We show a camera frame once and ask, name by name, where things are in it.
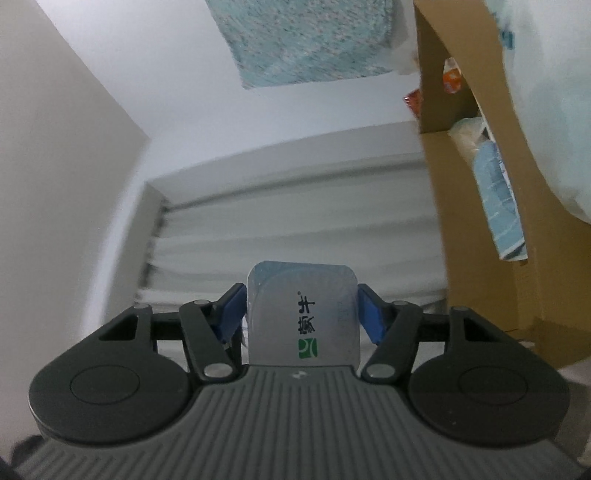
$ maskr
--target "circular button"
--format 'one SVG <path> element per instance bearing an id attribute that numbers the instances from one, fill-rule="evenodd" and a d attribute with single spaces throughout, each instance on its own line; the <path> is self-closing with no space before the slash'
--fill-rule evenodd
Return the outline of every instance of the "circular button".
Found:
<path id="1" fill-rule="evenodd" d="M 72 393 L 93 405 L 111 405 L 131 397 L 139 388 L 139 377 L 120 365 L 99 365 L 77 374 L 70 384 Z"/>
<path id="2" fill-rule="evenodd" d="M 226 378 L 232 375 L 233 371 L 228 364 L 209 364 L 203 369 L 203 373 L 209 378 Z"/>
<path id="3" fill-rule="evenodd" d="M 460 391 L 478 403 L 510 405 L 527 393 L 527 382 L 518 373 L 502 367 L 476 367 L 464 372 Z"/>
<path id="4" fill-rule="evenodd" d="M 387 364 L 373 364 L 367 367 L 367 373 L 371 378 L 390 378 L 396 373 L 396 369 Z"/>

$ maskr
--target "blue patterned cloth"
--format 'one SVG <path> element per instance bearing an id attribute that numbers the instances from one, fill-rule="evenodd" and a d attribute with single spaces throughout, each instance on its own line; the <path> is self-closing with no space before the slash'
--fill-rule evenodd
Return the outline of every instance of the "blue patterned cloth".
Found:
<path id="1" fill-rule="evenodd" d="M 245 88 L 390 72 L 393 0 L 207 0 Z"/>

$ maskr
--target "plastic bag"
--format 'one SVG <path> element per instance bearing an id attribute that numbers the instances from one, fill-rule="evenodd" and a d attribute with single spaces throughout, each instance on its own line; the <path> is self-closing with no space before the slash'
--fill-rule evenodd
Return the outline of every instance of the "plastic bag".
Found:
<path id="1" fill-rule="evenodd" d="M 515 113 L 550 189 L 591 223 L 591 2 L 486 0 Z"/>
<path id="2" fill-rule="evenodd" d="M 482 117 L 464 118 L 449 129 L 449 136 L 468 165 L 472 166 L 480 145 L 486 140 L 485 122 Z"/>
<path id="3" fill-rule="evenodd" d="M 418 72 L 417 23 L 413 0 L 393 0 L 390 47 L 376 61 L 399 75 Z"/>

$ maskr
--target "black object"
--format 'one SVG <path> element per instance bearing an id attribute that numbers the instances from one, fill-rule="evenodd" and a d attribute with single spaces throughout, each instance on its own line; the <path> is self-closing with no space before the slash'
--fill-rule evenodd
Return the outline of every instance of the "black object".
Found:
<path id="1" fill-rule="evenodd" d="M 591 468 L 585 470 L 577 480 L 591 480 Z"/>
<path id="2" fill-rule="evenodd" d="M 12 447 L 10 455 L 10 466 L 16 468 L 29 458 L 37 449 L 43 445 L 43 437 L 41 435 L 31 435 L 21 442 L 18 442 Z"/>
<path id="3" fill-rule="evenodd" d="M 9 466 L 2 458 L 0 458 L 0 480 L 23 480 L 22 477 L 16 473 L 11 466 Z"/>
<path id="4" fill-rule="evenodd" d="M 452 309 L 444 328 L 445 317 L 396 303 L 396 320 L 363 369 L 365 381 L 407 382 L 412 406 L 429 425 L 473 445 L 522 445 L 557 431 L 569 390 L 551 366 L 466 307 Z M 428 340 L 447 342 L 446 352 L 411 375 L 418 343 Z M 390 376 L 383 365 L 392 367 Z"/>
<path id="5" fill-rule="evenodd" d="M 152 315 L 149 306 L 132 307 L 43 368 L 29 391 L 31 411 L 42 433 L 68 442 L 112 445 L 146 437 L 168 426 L 206 383 L 230 381 L 241 368 L 234 342 L 232 359 L 213 329 L 229 335 L 246 310 L 244 285 L 232 287 L 215 304 L 191 302 L 179 313 Z M 206 311 L 213 316 L 208 318 Z M 155 351 L 157 340 L 182 340 L 190 373 Z M 229 373 L 208 376 L 209 364 Z"/>
<path id="6" fill-rule="evenodd" d="M 521 472 L 527 480 L 581 474 L 547 440 L 569 391 L 540 358 L 465 307 L 424 314 L 360 285 L 359 308 L 378 344 L 361 381 L 350 367 L 243 370 L 242 284 L 179 312 L 128 309 L 34 378 L 30 404 L 49 439 L 19 473 L 98 479 L 107 472 L 93 466 L 109 465 L 110 477 L 187 480 L 202 469 L 204 478 L 228 478 L 230 470 L 271 478 L 279 469 L 275 477 L 299 478 L 313 457 L 326 478 L 341 478 L 345 468 L 372 479 L 422 478 L 439 467 L 462 480 L 475 472 L 499 479 Z M 156 353 L 158 340 L 183 341 L 188 373 Z M 424 341 L 446 342 L 446 351 L 412 373 Z"/>
<path id="7" fill-rule="evenodd" d="M 446 353 L 420 366 L 408 395 L 440 432 L 508 446 L 554 434 L 569 407 L 565 380 L 474 311 L 452 309 Z"/>

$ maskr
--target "cardboard box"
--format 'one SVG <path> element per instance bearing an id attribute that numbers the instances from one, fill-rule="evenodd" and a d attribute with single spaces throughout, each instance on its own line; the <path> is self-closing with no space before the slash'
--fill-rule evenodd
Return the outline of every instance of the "cardboard box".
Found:
<path id="1" fill-rule="evenodd" d="M 555 367 L 591 355 L 591 225 L 562 207 L 528 148 L 511 102 L 496 24 L 482 0 L 414 0 L 421 67 L 421 139 L 443 236 L 449 303 L 464 304 L 516 338 L 536 342 Z M 465 79 L 443 90 L 454 57 Z M 529 259 L 503 262 L 476 181 L 447 130 L 480 104 L 503 156 Z"/>

